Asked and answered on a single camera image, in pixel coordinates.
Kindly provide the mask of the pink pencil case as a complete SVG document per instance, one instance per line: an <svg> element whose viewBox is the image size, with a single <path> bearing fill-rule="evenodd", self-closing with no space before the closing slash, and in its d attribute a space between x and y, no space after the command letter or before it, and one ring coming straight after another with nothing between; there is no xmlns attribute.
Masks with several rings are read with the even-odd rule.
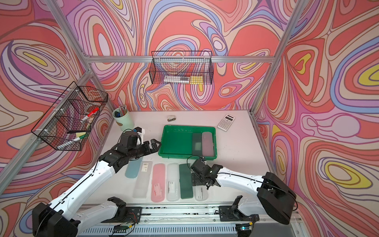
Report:
<svg viewBox="0 0 379 237"><path fill-rule="evenodd" d="M165 199L165 164L155 164L152 177L152 202L162 202Z"/></svg>

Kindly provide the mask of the white scientific calculator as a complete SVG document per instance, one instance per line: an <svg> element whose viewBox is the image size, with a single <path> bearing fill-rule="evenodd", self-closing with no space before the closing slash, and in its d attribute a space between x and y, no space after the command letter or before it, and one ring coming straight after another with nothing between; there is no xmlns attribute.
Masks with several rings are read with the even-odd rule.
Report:
<svg viewBox="0 0 379 237"><path fill-rule="evenodd" d="M222 131L227 132L229 130L229 128L231 127L231 125L233 124L234 121L235 121L235 117L234 116L226 114L221 119L221 121L218 123L217 128L220 129L220 130L222 130Z"/></svg>

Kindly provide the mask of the dark green translucent pencil case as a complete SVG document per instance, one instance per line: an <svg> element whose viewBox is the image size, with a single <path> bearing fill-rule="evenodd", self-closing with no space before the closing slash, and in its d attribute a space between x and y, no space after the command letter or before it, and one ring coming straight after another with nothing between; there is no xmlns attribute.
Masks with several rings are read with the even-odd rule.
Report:
<svg viewBox="0 0 379 237"><path fill-rule="evenodd" d="M202 156L202 134L201 133L192 134L192 155Z"/></svg>

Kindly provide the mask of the red marker in basket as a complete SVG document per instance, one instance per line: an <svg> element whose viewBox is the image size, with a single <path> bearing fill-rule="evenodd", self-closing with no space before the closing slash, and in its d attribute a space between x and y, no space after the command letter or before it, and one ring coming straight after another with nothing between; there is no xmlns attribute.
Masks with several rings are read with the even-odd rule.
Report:
<svg viewBox="0 0 379 237"><path fill-rule="evenodd" d="M89 114L87 114L84 118L81 119L81 122L87 121L89 118L94 116L99 111L99 108L93 109Z"/></svg>

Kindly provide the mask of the teal pencil case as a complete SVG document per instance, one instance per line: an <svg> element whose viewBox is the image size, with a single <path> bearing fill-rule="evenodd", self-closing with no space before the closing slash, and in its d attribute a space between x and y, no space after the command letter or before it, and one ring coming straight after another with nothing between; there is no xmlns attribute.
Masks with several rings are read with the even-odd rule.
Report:
<svg viewBox="0 0 379 237"><path fill-rule="evenodd" d="M137 178L142 161L143 158L139 158L138 160L134 161L129 161L129 164L127 165L125 171L125 177L128 179Z"/></svg>

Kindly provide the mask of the clear frosted pencil case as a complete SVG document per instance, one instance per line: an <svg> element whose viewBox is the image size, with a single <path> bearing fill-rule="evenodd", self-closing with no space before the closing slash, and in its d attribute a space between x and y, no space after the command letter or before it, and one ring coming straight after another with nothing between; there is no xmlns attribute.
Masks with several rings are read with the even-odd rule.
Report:
<svg viewBox="0 0 379 237"><path fill-rule="evenodd" d="M142 162L137 180L135 183L135 188L133 191L133 198L143 199L147 197L148 187L150 183L150 176L153 169L153 162Z"/></svg>

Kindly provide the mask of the white translucent pencil case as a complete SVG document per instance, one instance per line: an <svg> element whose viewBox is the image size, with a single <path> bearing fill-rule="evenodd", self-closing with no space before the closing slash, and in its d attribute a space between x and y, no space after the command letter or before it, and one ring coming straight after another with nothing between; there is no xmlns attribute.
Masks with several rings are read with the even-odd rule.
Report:
<svg viewBox="0 0 379 237"><path fill-rule="evenodd" d="M180 199L179 165L176 163L168 164L166 171L167 196L170 202Z"/></svg>

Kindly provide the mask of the green white marker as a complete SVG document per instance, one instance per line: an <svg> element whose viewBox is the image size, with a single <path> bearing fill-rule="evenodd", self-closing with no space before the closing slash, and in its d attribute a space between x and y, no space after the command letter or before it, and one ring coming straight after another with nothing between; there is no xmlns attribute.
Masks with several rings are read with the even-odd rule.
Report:
<svg viewBox="0 0 379 237"><path fill-rule="evenodd" d="M68 142L65 142L61 145L59 145L57 147L58 150L63 150L64 148L68 147L68 146L71 146L71 145L74 145L76 143L78 143L79 141L83 140L84 138L86 138L86 135L82 135L82 136L79 136L71 141L68 141Z"/></svg>

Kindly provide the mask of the frosted white pencil case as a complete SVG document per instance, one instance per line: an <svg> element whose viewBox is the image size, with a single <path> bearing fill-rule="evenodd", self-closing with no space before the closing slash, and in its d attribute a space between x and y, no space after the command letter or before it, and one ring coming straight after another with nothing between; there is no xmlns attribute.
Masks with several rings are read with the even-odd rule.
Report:
<svg viewBox="0 0 379 237"><path fill-rule="evenodd" d="M193 186L193 192L196 201L205 201L209 197L206 186Z"/></svg>

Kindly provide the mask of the yellow box in basket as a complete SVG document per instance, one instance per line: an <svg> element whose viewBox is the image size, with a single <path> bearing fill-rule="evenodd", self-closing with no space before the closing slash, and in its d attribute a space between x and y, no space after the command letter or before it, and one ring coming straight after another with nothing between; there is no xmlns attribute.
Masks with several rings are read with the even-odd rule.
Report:
<svg viewBox="0 0 379 237"><path fill-rule="evenodd" d="M190 76L190 84L191 85L202 85L204 84L203 76Z"/></svg>

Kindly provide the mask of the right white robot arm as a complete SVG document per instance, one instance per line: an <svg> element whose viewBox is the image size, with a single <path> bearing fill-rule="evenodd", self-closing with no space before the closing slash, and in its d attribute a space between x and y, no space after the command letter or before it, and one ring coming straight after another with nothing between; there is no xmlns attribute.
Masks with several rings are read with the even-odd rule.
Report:
<svg viewBox="0 0 379 237"><path fill-rule="evenodd" d="M256 222L257 216L267 214L274 221L288 225L298 208L294 191L274 173L248 175L222 165L209 166L204 157L186 166L191 172L193 186L227 187L247 194L237 196L231 206L219 207L221 221Z"/></svg>

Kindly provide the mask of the clear box in basket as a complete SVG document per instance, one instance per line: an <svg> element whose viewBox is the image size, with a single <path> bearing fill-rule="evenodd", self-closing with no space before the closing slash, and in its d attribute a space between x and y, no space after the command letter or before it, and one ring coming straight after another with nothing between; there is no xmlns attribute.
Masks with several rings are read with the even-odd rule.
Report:
<svg viewBox="0 0 379 237"><path fill-rule="evenodd" d="M173 84L189 84L190 77L181 77L181 76L165 76L163 79L164 83L173 83Z"/></svg>

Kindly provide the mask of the green plastic storage tray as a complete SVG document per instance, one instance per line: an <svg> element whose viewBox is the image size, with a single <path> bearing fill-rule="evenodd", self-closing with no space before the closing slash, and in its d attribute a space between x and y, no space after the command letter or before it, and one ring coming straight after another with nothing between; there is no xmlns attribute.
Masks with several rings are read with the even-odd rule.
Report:
<svg viewBox="0 0 379 237"><path fill-rule="evenodd" d="M203 138L203 133L211 134L214 155L206 156L207 160L215 160L217 154L216 128L210 126L188 126L188 125L165 125L163 127L161 147L159 156L167 159L186 159L193 155L195 145L193 135L198 134Z"/></svg>

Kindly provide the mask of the green pen cup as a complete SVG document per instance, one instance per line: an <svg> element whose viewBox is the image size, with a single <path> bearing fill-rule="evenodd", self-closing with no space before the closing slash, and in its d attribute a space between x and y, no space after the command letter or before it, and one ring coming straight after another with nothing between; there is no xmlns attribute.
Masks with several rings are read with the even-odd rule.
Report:
<svg viewBox="0 0 379 237"><path fill-rule="evenodd" d="M112 116L121 131L132 130L134 128L134 121L126 105L121 105L113 110Z"/></svg>

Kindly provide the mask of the grey-pink translucent pencil case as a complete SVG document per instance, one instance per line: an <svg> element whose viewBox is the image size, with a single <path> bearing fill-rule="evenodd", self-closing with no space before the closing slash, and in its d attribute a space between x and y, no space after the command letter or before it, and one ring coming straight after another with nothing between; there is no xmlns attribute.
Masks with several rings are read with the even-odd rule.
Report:
<svg viewBox="0 0 379 237"><path fill-rule="evenodd" d="M204 157L214 156L213 134L211 132L202 133L202 155Z"/></svg>

